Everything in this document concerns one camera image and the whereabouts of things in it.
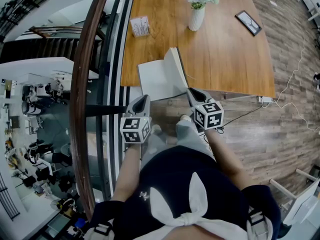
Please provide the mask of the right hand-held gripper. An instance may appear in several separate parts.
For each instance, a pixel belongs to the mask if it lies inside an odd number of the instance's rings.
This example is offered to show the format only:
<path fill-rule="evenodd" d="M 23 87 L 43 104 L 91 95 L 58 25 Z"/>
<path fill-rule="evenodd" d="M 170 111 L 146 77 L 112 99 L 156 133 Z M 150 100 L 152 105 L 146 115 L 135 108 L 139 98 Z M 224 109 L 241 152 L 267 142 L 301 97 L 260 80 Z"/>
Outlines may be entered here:
<path fill-rule="evenodd" d="M 193 107 L 195 124 L 203 130 L 215 129 L 223 125 L 224 109 L 219 101 L 206 91 L 188 88 L 187 97 Z"/>

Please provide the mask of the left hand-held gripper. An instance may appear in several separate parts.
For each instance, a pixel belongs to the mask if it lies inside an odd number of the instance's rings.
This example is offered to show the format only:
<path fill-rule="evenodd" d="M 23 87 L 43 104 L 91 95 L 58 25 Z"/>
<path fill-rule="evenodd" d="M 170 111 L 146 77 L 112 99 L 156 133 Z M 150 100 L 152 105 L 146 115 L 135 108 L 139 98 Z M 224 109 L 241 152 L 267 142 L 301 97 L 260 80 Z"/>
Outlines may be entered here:
<path fill-rule="evenodd" d="M 126 109 L 126 113 L 138 116 L 122 117 L 120 133 L 125 144 L 143 144 L 151 133 L 149 95 L 134 99 Z"/>

